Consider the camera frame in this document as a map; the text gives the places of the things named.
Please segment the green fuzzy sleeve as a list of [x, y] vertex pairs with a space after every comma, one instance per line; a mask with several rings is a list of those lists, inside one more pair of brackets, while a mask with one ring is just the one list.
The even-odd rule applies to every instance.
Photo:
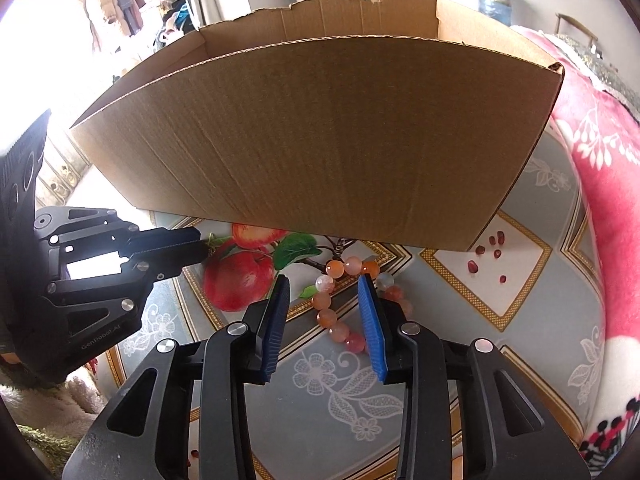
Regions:
[[49, 385], [14, 353], [1, 357], [1, 397], [18, 431], [55, 479], [62, 477], [66, 462], [106, 405], [92, 363]]

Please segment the patterned fruit table mat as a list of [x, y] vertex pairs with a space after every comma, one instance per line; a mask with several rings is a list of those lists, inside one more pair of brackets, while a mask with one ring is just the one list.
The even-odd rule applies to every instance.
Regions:
[[546, 131], [468, 252], [200, 219], [204, 262], [119, 347], [206, 340], [290, 281], [277, 368], [245, 385], [252, 479], [585, 479], [600, 382], [578, 179]]

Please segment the hanging clothes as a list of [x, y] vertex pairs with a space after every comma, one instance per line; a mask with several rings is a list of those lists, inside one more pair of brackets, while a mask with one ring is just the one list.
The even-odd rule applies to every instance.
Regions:
[[153, 51], [193, 32], [186, 0], [78, 0], [91, 36], [91, 47], [116, 53], [126, 44], [147, 42]]

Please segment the brown cardboard box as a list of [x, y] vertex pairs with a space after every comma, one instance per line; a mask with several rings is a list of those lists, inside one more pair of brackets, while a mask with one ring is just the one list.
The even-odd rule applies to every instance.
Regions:
[[305, 0], [175, 41], [70, 133], [141, 209], [464, 252], [563, 78], [450, 0]]

